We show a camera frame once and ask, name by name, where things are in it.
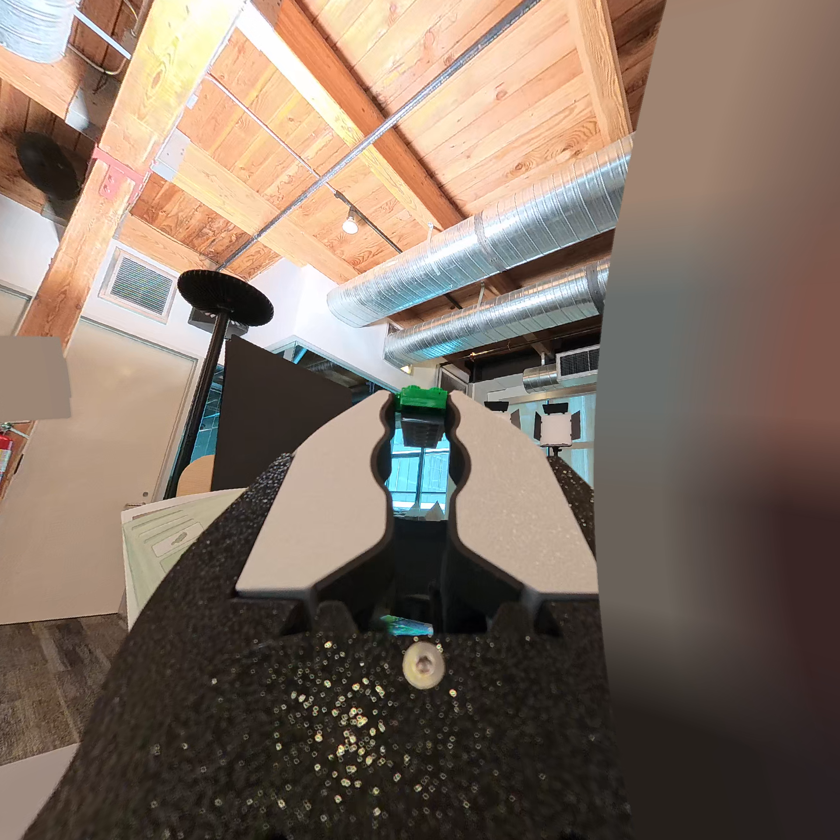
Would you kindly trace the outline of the large silver air duct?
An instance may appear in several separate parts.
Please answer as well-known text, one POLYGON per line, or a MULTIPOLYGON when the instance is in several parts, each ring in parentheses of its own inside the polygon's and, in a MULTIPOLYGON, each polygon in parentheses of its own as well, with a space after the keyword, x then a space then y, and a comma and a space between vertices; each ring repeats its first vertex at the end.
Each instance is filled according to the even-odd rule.
POLYGON ((501 199, 332 289, 332 315, 364 327, 613 229, 634 134, 501 199))

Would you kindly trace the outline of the white duct outlet grille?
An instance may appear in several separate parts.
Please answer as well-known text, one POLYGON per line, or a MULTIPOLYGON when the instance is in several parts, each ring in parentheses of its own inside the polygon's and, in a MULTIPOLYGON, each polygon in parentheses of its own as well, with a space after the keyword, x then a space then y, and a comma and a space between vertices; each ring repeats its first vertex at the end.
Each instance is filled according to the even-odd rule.
POLYGON ((595 344, 587 348, 558 353, 559 383, 569 385, 583 380, 585 377, 597 374, 599 366, 600 345, 595 344))

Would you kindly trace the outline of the black round ceiling disc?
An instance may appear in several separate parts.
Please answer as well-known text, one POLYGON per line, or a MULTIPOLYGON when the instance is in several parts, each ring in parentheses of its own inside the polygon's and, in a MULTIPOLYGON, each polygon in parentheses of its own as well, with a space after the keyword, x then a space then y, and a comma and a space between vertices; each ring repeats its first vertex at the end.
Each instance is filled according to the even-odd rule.
POLYGON ((16 142, 16 154, 27 178, 48 199, 71 202, 81 194, 77 172, 51 137, 44 133, 24 132, 16 142))

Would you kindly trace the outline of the black ceiling pipe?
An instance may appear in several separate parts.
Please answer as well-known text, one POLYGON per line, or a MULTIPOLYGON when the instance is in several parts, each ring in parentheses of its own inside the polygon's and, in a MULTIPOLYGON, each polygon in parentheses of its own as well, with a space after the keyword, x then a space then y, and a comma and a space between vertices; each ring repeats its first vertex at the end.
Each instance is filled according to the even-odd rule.
POLYGON ((463 214, 393 130, 537 4, 535 1, 519 3, 406 104, 385 118, 298 5, 291 1, 247 3, 237 18, 237 27, 346 143, 349 152, 253 234, 222 267, 243 255, 358 158, 364 159, 377 179, 420 223, 439 230, 460 223, 463 214))

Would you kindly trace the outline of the green toy brick block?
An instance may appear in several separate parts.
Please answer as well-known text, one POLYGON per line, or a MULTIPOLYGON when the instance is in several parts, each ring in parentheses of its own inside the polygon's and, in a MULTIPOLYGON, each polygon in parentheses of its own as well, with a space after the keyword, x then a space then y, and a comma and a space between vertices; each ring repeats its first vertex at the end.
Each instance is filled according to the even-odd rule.
POLYGON ((438 387, 416 385, 396 395, 402 439, 409 448, 436 448, 445 434, 448 393, 438 387))

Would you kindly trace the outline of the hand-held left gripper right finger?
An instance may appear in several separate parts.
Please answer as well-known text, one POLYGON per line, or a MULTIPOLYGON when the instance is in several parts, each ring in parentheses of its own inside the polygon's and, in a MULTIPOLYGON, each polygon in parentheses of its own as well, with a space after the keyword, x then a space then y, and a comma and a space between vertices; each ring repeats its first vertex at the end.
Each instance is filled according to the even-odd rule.
POLYGON ((486 631, 505 604, 540 630, 599 615, 595 556, 549 461, 501 414, 448 399, 455 482, 446 543, 446 628, 486 631))

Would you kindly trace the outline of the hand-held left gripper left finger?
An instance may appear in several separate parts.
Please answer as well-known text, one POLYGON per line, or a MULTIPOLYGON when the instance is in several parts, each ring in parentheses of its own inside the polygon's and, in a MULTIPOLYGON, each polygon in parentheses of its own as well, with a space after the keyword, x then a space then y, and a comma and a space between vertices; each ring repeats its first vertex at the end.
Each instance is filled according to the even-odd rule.
POLYGON ((371 626, 395 578, 394 397, 372 394, 298 447, 238 577, 242 605, 296 602, 312 620, 339 602, 371 626))

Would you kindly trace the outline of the lit studio light panel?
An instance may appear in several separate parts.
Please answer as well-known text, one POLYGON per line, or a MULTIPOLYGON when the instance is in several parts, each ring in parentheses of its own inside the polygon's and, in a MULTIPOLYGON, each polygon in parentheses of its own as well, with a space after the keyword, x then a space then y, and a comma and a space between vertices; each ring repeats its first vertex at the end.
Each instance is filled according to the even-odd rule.
POLYGON ((534 415, 533 436, 548 450, 570 448, 581 440, 581 413, 570 413, 567 402, 545 403, 534 415))

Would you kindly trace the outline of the red beam bracket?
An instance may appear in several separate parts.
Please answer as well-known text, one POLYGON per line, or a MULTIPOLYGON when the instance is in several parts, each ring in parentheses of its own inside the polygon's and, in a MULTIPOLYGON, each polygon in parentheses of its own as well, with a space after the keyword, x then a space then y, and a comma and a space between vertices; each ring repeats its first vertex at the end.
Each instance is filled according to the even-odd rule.
POLYGON ((137 172, 126 164, 113 158, 110 154, 96 145, 91 154, 92 161, 102 161, 107 166, 106 174, 99 186, 100 196, 113 198, 121 184, 131 182, 133 189, 129 198, 132 204, 137 200, 146 180, 146 173, 137 172))

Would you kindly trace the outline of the white wall vent grille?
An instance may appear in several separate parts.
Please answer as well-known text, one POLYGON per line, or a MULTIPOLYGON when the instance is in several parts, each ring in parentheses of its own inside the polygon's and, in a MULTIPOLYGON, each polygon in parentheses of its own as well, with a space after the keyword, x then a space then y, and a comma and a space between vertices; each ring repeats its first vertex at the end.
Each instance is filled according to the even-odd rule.
POLYGON ((147 319, 167 323, 175 298, 177 275, 117 247, 98 296, 147 319))

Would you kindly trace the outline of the wooden chair back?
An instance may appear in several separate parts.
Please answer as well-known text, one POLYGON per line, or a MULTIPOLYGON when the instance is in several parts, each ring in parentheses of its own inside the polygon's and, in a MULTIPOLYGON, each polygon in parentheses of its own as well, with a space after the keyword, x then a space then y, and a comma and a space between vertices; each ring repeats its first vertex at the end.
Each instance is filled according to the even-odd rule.
POLYGON ((205 455, 185 467, 178 479, 175 496, 187 497, 211 491, 214 461, 214 455, 205 455))

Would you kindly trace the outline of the ribbed silver air duct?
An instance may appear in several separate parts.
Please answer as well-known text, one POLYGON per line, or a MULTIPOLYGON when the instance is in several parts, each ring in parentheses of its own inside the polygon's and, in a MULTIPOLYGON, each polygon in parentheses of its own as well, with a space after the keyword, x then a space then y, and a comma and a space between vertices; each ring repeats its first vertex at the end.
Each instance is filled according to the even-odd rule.
POLYGON ((415 364, 603 314, 609 258, 389 334, 384 359, 415 364))

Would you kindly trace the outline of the silver duct near beam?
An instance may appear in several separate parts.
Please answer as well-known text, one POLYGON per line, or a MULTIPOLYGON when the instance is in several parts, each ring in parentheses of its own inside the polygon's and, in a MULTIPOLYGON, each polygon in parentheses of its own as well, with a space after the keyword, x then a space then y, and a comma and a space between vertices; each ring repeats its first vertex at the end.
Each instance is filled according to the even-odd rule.
POLYGON ((1 46, 39 64, 66 52, 78 1, 1 1, 1 46))

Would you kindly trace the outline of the white door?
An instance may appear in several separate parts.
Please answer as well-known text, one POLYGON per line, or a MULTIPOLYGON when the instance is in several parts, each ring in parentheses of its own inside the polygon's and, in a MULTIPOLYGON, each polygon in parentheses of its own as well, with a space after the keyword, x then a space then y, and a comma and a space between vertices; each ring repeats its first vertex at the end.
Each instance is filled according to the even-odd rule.
POLYGON ((195 361, 80 321, 71 416, 39 422, 2 506, 1 622, 118 611, 121 512, 151 498, 195 361))

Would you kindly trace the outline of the black floor lamp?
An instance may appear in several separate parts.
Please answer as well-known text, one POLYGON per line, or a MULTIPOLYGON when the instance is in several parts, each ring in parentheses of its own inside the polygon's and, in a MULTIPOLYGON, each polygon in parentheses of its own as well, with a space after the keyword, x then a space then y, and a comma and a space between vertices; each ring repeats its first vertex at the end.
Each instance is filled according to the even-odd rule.
POLYGON ((191 462, 229 323, 236 322, 247 328, 258 327, 267 324, 274 315, 274 308, 266 295, 249 283, 219 271, 188 270, 180 275, 177 287, 182 297, 195 309, 215 316, 215 324, 164 499, 175 496, 178 480, 191 462))

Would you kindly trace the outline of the white paper sheet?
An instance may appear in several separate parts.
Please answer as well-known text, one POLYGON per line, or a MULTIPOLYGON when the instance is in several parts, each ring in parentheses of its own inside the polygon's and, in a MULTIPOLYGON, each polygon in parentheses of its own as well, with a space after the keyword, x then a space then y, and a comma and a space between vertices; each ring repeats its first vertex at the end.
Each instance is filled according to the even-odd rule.
POLYGON ((210 491, 122 512, 128 627, 183 553, 244 491, 210 491))

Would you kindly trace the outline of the dark partition panel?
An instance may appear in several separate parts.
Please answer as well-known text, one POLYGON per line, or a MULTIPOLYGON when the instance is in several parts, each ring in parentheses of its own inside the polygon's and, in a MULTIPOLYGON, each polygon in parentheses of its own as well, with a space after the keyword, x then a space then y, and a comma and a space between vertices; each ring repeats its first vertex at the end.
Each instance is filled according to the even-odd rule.
POLYGON ((248 487, 351 407, 351 392, 240 338, 227 342, 212 490, 248 487))

